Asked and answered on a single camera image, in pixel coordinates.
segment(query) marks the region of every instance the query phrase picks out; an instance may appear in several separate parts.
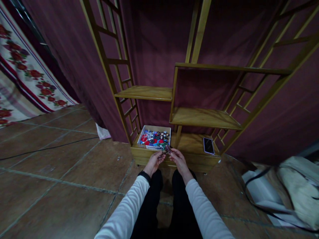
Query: wooden drawer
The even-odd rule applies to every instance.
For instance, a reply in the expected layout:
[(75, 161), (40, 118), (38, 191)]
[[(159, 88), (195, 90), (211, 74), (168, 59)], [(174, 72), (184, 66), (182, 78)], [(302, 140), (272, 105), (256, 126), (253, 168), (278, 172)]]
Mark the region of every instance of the wooden drawer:
[[(137, 165), (147, 165), (149, 158), (139, 158), (139, 157), (134, 157), (135, 164)], [(198, 164), (192, 164), (192, 163), (187, 163), (187, 166), (193, 170), (194, 172), (200, 172), (200, 173), (208, 173), (213, 166), (209, 165), (198, 165)], [(171, 162), (167, 160), (167, 158), (159, 165), (159, 167), (164, 167), (164, 168), (177, 168), (176, 164), (174, 162)]]
[[(156, 152), (154, 150), (134, 148), (134, 147), (131, 147), (131, 151), (134, 158), (144, 158), (144, 159), (149, 159), (151, 155)], [(198, 154), (183, 154), (183, 155), (185, 157), (187, 165), (196, 164), (196, 165), (214, 166), (221, 159), (221, 157), (198, 155)], [(168, 155), (166, 156), (165, 160), (170, 162)]]

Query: hand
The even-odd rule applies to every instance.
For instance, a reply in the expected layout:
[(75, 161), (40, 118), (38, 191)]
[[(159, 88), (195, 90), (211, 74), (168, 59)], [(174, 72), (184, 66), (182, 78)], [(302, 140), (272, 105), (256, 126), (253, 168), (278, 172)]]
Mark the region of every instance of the hand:
[(163, 154), (159, 159), (158, 157), (162, 154), (162, 151), (158, 151), (154, 153), (151, 157), (149, 162), (144, 168), (144, 172), (147, 173), (150, 177), (152, 177), (153, 173), (156, 172), (161, 162), (165, 159), (165, 154)]
[(184, 155), (182, 155), (182, 153), (179, 150), (174, 148), (172, 148), (171, 150), (172, 152), (170, 153), (169, 159), (173, 161), (174, 163), (176, 163), (177, 170), (183, 177), (185, 185), (187, 185), (187, 183), (194, 177), (187, 167), (185, 157)]

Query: white sleeve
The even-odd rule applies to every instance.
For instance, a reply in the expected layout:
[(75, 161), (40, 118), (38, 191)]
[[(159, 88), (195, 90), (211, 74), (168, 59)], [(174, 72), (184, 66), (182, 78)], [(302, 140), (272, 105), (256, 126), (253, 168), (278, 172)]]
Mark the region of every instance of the white sleeve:
[(133, 228), (150, 185), (146, 178), (138, 176), (94, 239), (130, 238)]
[(195, 179), (187, 183), (186, 192), (204, 239), (234, 238)]

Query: wooden shelf unit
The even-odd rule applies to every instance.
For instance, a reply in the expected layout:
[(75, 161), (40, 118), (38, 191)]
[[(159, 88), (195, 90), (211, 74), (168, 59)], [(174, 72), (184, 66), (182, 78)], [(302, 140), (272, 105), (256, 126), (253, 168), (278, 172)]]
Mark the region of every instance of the wooden shelf unit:
[(172, 101), (172, 88), (137, 86), (134, 85), (126, 90), (116, 93), (115, 97), (141, 99), (141, 100), (158, 100)]
[[(177, 134), (172, 132), (171, 135), (171, 146), (175, 147)], [(180, 150), (186, 160), (188, 167), (195, 172), (209, 172), (214, 165), (216, 165), (221, 159), (217, 146), (214, 143), (215, 155), (211, 155), (204, 152), (203, 149), (203, 138), (211, 138), (209, 135), (205, 134), (192, 134), (192, 133), (182, 133), (180, 137), (179, 146)], [(149, 161), (150, 156), (156, 152), (156, 150), (141, 148), (138, 143), (138, 137), (133, 142), (131, 147), (131, 152), (133, 154), (135, 163), (138, 165), (146, 165)], [(176, 165), (169, 160), (166, 156), (164, 159), (162, 167), (175, 168)]]
[(227, 112), (198, 108), (174, 107), (170, 124), (242, 130)]
[[(108, 26), (106, 21), (106, 12), (102, 6), (102, 1), (109, 8), (109, 18), (111, 19), (111, 26)], [(173, 132), (171, 135), (171, 146), (179, 149), (185, 156), (187, 165), (194, 171), (197, 172), (209, 172), (212, 167), (219, 162), (221, 156), (229, 149), (229, 147), (238, 139), (238, 137), (243, 133), (243, 131), (249, 126), (249, 124), (257, 117), (257, 115), (263, 110), (263, 108), (269, 103), (269, 101), (276, 95), (276, 93), (288, 82), (288, 80), (294, 75), (294, 73), (299, 69), (299, 67), (310, 57), (310, 55), (317, 49), (319, 46), (319, 31), (310, 36), (300, 35), (303, 33), (304, 29), (307, 25), (312, 21), (313, 17), (319, 10), (319, 2), (310, 0), (305, 4), (302, 4), (296, 8), (292, 8), (289, 11), (286, 11), (289, 1), (283, 0), (280, 6), (278, 7), (277, 13), (274, 15), (271, 23), (269, 24), (268, 29), (265, 31), (265, 34), (262, 36), (255, 53), (251, 57), (249, 63), (246, 67), (238, 67), (238, 66), (225, 66), (225, 65), (208, 65), (208, 64), (198, 64), (197, 60), (199, 57), (199, 52), (201, 48), (201, 43), (203, 40), (203, 35), (205, 32), (206, 22), (209, 14), (209, 9), (211, 5), (211, 0), (203, 0), (201, 4), (200, 10), (200, 0), (195, 0), (192, 22), (190, 26), (190, 33), (188, 39), (188, 47), (186, 52), (185, 63), (176, 63), (175, 64), (175, 72), (173, 78), (173, 87), (172, 88), (164, 88), (164, 87), (150, 87), (150, 86), (135, 86), (132, 78), (132, 71), (130, 65), (129, 55), (127, 53), (127, 42), (125, 38), (125, 31), (123, 27), (123, 18), (121, 13), (121, 7), (118, 0), (114, 0), (112, 3), (109, 0), (99, 0), (97, 1), (97, 5), (100, 11), (100, 17), (102, 20), (103, 26), (97, 25), (95, 21), (95, 17), (90, 5), (89, 0), (80, 0), (84, 14), (86, 16), (94, 43), (96, 45), (96, 49), (98, 51), (106, 79), (111, 88), (111, 92), (114, 97), (114, 101), (116, 103), (116, 107), (121, 117), (121, 121), (127, 135), (128, 141), (131, 145), (132, 155), (135, 159), (136, 164), (146, 165), (149, 157), (155, 152), (154, 150), (149, 150), (145, 148), (141, 148), (137, 144), (137, 140), (139, 138), (139, 134), (142, 130), (140, 124), (140, 114), (138, 111), (137, 104), (135, 99), (144, 99), (144, 100), (157, 100), (157, 101), (167, 101), (171, 102), (171, 111), (169, 116), (169, 122), (177, 126), (175, 129), (177, 132)], [(309, 7), (313, 7), (309, 14), (305, 17), (304, 22), (300, 25), (297, 32), (293, 35), (292, 39), (281, 40), (289, 26), (293, 22), (295, 15)], [(117, 14), (119, 31), (116, 30), (116, 24), (114, 23), (115, 17), (114, 13)], [(279, 20), (283, 18), (288, 18), (286, 25), (283, 26), (283, 29), (279, 32), (274, 42), (268, 48), (268, 51), (264, 55), (261, 60), (259, 56), (261, 52), (264, 52), (266, 44), (268, 43), (271, 34), (274, 32), (274, 29), (277, 27), (277, 23)], [(115, 39), (116, 47), (118, 50), (119, 59), (111, 59), (106, 56), (104, 46), (100, 37), (100, 33), (107, 34), (110, 37)], [(124, 54), (120, 50), (119, 38), (122, 40), (122, 47), (124, 49)], [(304, 47), (300, 50), (299, 54), (292, 59), (291, 63), (287, 67), (287, 69), (266, 69), (263, 68), (267, 60), (269, 59), (273, 49), (276, 47), (280, 47), (283, 45), (293, 45), (299, 42), (305, 42)], [(120, 79), (119, 68), (118, 65), (127, 65), (127, 69), (129, 72), (129, 79), (122, 81)], [(110, 65), (115, 66), (115, 70), (118, 77), (118, 82), (120, 84), (120, 92), (117, 92), (115, 87), (115, 80), (112, 75)], [(175, 107), (174, 99), (175, 99), (175, 91), (176, 91), (176, 81), (178, 68), (180, 67), (188, 67), (188, 68), (201, 68), (201, 69), (214, 69), (214, 70), (225, 70), (225, 71), (241, 71), (243, 74), (241, 75), (238, 84), (236, 85), (231, 97), (228, 101), (228, 104), (223, 110), (213, 110), (213, 109), (197, 109), (197, 108), (183, 108), (183, 107)], [(243, 82), (246, 78), (246, 73), (260, 73), (263, 74), (262, 80), (258, 83), (256, 89), (249, 90), (243, 87)], [(255, 106), (255, 108), (251, 111), (247, 109), (247, 106), (253, 100), (257, 92), (263, 86), (263, 83), (267, 79), (269, 75), (278, 75), (278, 80), (273, 84), (273, 86), (268, 90), (268, 92), (264, 95), (264, 97), (259, 101), (259, 103)], [(244, 96), (244, 94), (250, 94), (249, 100), (244, 104), (240, 105), (240, 99)], [(124, 113), (122, 104), (130, 99), (131, 108)], [(232, 117), (233, 112), (236, 109), (241, 109), (247, 113), (246, 120), (240, 125), (236, 119)], [(136, 115), (131, 118), (130, 113), (136, 110)], [(128, 127), (127, 118), (129, 119), (129, 124), (131, 127), (131, 132)], [(182, 126), (199, 126), (199, 127), (209, 127), (213, 128), (213, 133), (211, 135), (203, 135), (203, 134), (190, 134), (190, 133), (182, 133)], [(227, 142), (224, 142), (226, 135), (234, 130), (235, 133), (228, 139)], [(204, 152), (203, 150), (203, 138), (212, 138), (215, 155), (210, 155)], [(218, 149), (215, 141), (220, 140), (223, 145), (222, 149)], [(176, 165), (169, 161), (168, 157), (161, 164), (164, 167), (173, 167), (176, 168)]]

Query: black phone screen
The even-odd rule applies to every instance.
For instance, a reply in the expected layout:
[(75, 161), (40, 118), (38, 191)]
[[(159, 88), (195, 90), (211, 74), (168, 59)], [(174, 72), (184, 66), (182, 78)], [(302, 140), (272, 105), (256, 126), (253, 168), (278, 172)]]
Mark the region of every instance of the black phone screen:
[(213, 141), (211, 139), (204, 138), (204, 151), (214, 154)]

